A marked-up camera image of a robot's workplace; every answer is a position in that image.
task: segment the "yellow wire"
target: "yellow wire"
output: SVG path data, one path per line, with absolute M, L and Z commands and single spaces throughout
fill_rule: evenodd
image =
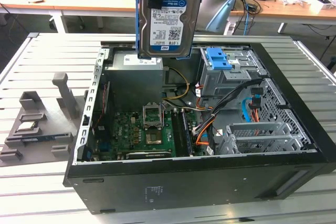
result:
M 175 69 L 175 68 L 171 68 L 171 69 L 173 69 L 174 71 L 176 71 L 177 73 L 179 73 L 179 75 L 184 79 L 185 84 L 187 85 L 187 88 L 185 89 L 185 92 L 184 92 L 183 94 L 178 95 L 178 96 L 176 96 L 176 97 L 167 97 L 167 98 L 164 98 L 164 100 L 175 100 L 175 99 L 184 97 L 184 96 L 187 95 L 188 92 L 189 92 L 189 85 L 190 85 L 190 84 L 188 83 L 188 80 L 187 80 L 187 79 L 184 77 L 184 75 L 181 74 L 181 72 L 179 72 L 177 69 Z

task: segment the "small label sticker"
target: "small label sticker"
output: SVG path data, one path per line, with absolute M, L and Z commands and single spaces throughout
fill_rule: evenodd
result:
M 150 60 L 138 59 L 137 55 L 125 55 L 124 65 L 156 65 L 156 58 L 151 58 Z
M 186 0 L 162 0 L 161 9 L 151 9 L 150 45 L 159 51 L 176 50 L 182 42 L 184 24 L 181 16 Z
M 201 90 L 200 89 L 196 89 L 196 96 L 201 97 Z
M 214 151 L 210 148 L 210 146 L 206 148 L 206 152 L 208 152 L 210 156 L 214 155 Z
M 216 131 L 216 136 L 223 136 L 223 130 L 219 129 L 218 131 Z
M 37 138 L 29 138 L 24 140 L 24 142 L 37 142 L 37 141 L 38 141 Z
M 239 60 L 228 60 L 229 64 L 239 64 Z

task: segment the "blue plastic latch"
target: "blue plastic latch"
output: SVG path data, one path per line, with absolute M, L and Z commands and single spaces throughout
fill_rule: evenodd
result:
M 214 70 L 230 70 L 232 65 L 227 62 L 226 54 L 223 53 L 221 48 L 218 47 L 208 47 L 206 53 L 209 61 L 212 64 L 212 69 Z

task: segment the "floor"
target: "floor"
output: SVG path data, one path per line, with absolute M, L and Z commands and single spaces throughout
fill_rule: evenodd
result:
M 15 15 L 19 22 L 29 32 L 40 33 L 55 33 L 49 28 L 50 16 L 45 15 Z M 6 15 L 7 25 L 0 26 L 0 71 L 5 68 L 11 57 L 15 54 L 21 43 L 27 36 L 27 33 L 20 27 L 17 22 L 14 22 L 13 17 Z M 70 33 L 127 33 L 134 34 L 134 18 L 110 18 L 104 17 L 104 28 L 97 27 L 95 17 L 83 17 L 85 29 L 79 28 L 80 21 L 77 17 L 67 17 L 68 30 Z M 253 25 L 249 35 L 266 35 L 280 36 L 277 33 L 279 23 L 263 23 L 258 22 Z M 290 36 L 294 40 L 301 40 L 303 44 L 318 58 L 322 55 L 332 36 L 336 35 L 336 26 L 328 29 L 328 26 L 319 25 L 313 28 L 322 35 L 330 35 L 330 39 L 326 40 L 326 36 L 320 36 L 314 33 L 310 27 L 302 24 L 288 25 L 283 36 Z M 242 30 L 236 30 L 236 35 L 242 35 Z M 327 53 L 324 55 L 322 62 L 327 65 L 332 56 L 336 56 L 336 41 L 330 46 Z

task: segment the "blue cable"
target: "blue cable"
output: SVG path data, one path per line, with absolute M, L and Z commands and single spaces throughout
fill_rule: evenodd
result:
M 246 119 L 246 122 L 250 123 L 251 120 L 250 120 L 250 117 L 248 116 L 248 113 L 247 113 L 247 110 L 246 110 L 246 101 L 247 100 L 252 100 L 252 98 L 243 99 L 243 101 L 241 102 L 241 107 L 242 107 L 242 111 L 243 111 L 244 117 Z
M 245 22 L 245 29 L 244 29 L 244 35 L 246 34 L 246 28 L 247 28 L 247 24 L 248 24 L 248 5 L 246 4 L 246 22 Z

